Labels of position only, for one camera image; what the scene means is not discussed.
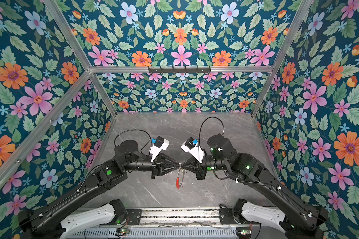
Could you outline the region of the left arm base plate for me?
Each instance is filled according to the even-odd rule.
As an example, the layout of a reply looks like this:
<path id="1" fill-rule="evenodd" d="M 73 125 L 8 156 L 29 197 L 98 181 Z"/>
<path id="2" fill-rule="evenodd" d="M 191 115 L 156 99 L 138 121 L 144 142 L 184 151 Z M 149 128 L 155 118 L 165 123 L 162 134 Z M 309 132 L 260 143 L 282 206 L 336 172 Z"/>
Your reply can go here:
<path id="1" fill-rule="evenodd" d="M 139 225 L 142 218 L 142 212 L 141 209 L 126 209 L 124 219 L 121 221 L 122 225 Z"/>

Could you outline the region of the metal keyring with red handle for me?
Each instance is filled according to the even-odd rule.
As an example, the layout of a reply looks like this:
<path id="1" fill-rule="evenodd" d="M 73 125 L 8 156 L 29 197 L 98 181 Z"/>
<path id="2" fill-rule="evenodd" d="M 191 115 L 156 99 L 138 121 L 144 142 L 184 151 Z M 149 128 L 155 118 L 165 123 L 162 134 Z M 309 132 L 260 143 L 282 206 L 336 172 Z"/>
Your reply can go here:
<path id="1" fill-rule="evenodd" d="M 178 175 L 176 178 L 176 188 L 177 189 L 180 189 L 182 187 L 183 180 L 184 180 L 184 174 L 185 174 L 185 170 L 183 168 L 179 168 Z"/>

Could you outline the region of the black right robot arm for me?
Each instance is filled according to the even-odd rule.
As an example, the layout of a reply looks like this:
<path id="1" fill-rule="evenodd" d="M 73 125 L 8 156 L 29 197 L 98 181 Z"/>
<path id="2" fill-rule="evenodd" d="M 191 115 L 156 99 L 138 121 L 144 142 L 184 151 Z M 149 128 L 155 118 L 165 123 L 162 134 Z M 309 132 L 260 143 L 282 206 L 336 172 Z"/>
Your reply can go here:
<path id="1" fill-rule="evenodd" d="M 210 154 L 206 154 L 199 140 L 192 137 L 181 148 L 192 156 L 182 164 L 182 168 L 193 172 L 198 180 L 204 180 L 208 171 L 221 170 L 226 179 L 249 186 L 275 206 L 263 207 L 239 199 L 232 211 L 240 218 L 281 231 L 288 239 L 324 238 L 324 231 L 319 227 L 327 222 L 328 211 L 297 197 L 263 163 L 248 153 L 237 152 L 222 134 L 214 135 L 207 141 Z"/>

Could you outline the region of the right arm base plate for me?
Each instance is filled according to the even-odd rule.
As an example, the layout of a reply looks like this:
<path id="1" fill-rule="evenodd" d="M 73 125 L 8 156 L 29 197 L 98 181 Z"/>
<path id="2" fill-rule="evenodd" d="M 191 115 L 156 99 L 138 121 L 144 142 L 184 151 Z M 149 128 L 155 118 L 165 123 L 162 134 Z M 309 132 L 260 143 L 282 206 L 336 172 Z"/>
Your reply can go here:
<path id="1" fill-rule="evenodd" d="M 233 224 L 245 224 L 246 220 L 244 217 L 234 209 L 228 208 L 227 206 L 219 205 L 219 218 L 222 225 L 233 225 Z"/>

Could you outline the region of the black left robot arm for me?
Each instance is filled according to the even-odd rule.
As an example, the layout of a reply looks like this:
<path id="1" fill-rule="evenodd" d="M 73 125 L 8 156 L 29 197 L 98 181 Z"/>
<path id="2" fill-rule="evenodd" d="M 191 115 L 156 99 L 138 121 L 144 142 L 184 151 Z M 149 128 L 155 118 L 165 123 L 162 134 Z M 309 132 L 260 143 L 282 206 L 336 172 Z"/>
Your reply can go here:
<path id="1" fill-rule="evenodd" d="M 163 176 L 179 168 L 180 164 L 163 153 L 167 146 L 152 146 L 149 155 L 139 151 L 138 143 L 126 140 L 115 147 L 111 160 L 95 167 L 84 182 L 68 193 L 37 210 L 19 213 L 19 227 L 25 239 L 65 239 L 85 229 L 126 219 L 126 209 L 120 200 L 76 213 L 90 200 L 101 196 L 128 178 L 128 171 L 152 173 L 152 178 Z"/>

